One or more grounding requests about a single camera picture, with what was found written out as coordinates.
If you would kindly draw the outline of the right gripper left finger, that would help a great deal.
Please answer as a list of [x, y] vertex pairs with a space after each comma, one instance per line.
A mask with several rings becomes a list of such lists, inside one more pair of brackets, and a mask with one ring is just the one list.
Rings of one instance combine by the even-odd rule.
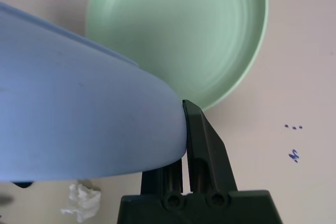
[[141, 195], [183, 192], [182, 160], [142, 173]]

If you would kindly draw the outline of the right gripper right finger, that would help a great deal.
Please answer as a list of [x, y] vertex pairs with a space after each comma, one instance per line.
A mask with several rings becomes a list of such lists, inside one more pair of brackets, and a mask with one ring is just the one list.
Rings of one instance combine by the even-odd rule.
[[191, 192], [236, 191], [237, 185], [224, 142], [200, 107], [184, 100], [183, 109]]

